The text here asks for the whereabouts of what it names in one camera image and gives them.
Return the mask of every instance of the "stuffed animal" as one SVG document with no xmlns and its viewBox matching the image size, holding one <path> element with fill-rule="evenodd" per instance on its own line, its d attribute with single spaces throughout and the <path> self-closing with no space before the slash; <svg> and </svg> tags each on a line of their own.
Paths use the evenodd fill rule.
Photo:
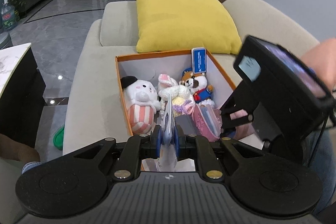
<svg viewBox="0 0 336 224">
<path fill-rule="evenodd" d="M 192 114 L 195 101 L 190 90 L 184 85 L 177 84 L 177 81 L 169 75 L 160 74 L 157 85 L 158 95 L 161 97 L 160 116 L 165 114 L 166 105 L 171 94 L 174 115 Z"/>
<path fill-rule="evenodd" d="M 179 96 L 177 96 L 172 100 L 172 104 L 173 104 L 174 117 L 180 115 L 191 115 L 195 109 L 194 100 L 185 100 Z"/>
<path fill-rule="evenodd" d="M 149 133 L 155 126 L 154 115 L 161 107 L 154 86 L 135 76 L 120 81 L 133 134 Z"/>
<path fill-rule="evenodd" d="M 205 73 L 194 74 L 192 68 L 185 69 L 180 83 L 190 90 L 197 104 L 215 108 L 215 102 L 211 100 L 213 87 L 208 85 Z"/>
</svg>

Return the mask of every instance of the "yellow pillow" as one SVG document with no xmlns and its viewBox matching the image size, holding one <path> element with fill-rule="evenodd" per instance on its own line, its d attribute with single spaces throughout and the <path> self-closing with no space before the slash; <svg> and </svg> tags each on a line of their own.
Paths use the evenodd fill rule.
<svg viewBox="0 0 336 224">
<path fill-rule="evenodd" d="M 242 42 L 232 17 L 218 0 L 136 0 L 137 52 L 205 47 L 237 54 Z"/>
</svg>

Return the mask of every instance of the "white plush toy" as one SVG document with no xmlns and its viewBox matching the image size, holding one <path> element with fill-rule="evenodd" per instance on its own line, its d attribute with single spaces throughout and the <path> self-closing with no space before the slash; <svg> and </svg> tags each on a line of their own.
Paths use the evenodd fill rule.
<svg viewBox="0 0 336 224">
<path fill-rule="evenodd" d="M 132 132 L 149 133 L 155 126 L 154 115 L 161 108 L 154 86 L 151 82 L 126 76 L 121 78 L 121 87 Z"/>
<path fill-rule="evenodd" d="M 171 99 L 179 106 L 179 111 L 174 111 L 175 116 L 179 114 L 191 114 L 195 107 L 195 101 L 189 89 L 184 85 L 179 85 L 177 81 L 169 75 L 160 74 L 159 84 L 157 85 L 157 93 L 161 97 L 160 116 L 163 117 L 165 113 L 166 104 L 171 94 Z"/>
</svg>

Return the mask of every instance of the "stuffed toy on shelf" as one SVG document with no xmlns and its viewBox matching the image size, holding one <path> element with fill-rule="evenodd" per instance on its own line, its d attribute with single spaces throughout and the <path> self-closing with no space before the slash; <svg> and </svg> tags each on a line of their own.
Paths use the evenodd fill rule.
<svg viewBox="0 0 336 224">
<path fill-rule="evenodd" d="M 192 68 L 185 69 L 180 83 L 190 90 L 197 104 L 215 108 L 215 102 L 211 99 L 213 87 L 208 85 L 205 73 L 194 74 Z"/>
<path fill-rule="evenodd" d="M 149 133 L 155 126 L 154 115 L 161 108 L 154 86 L 135 76 L 123 77 L 120 82 L 133 134 Z"/>
</svg>

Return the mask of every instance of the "marble floor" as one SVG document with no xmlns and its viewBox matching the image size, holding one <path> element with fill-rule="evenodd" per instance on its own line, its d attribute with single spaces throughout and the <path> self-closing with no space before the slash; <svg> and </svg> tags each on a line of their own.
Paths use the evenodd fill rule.
<svg viewBox="0 0 336 224">
<path fill-rule="evenodd" d="M 123 0 L 46 0 L 10 31 L 13 45 L 31 42 L 46 83 L 44 98 L 69 96 L 89 28 L 112 1 Z M 66 105 L 43 109 L 35 146 L 42 162 L 62 155 L 53 146 L 53 135 L 64 125 L 66 112 Z"/>
</svg>

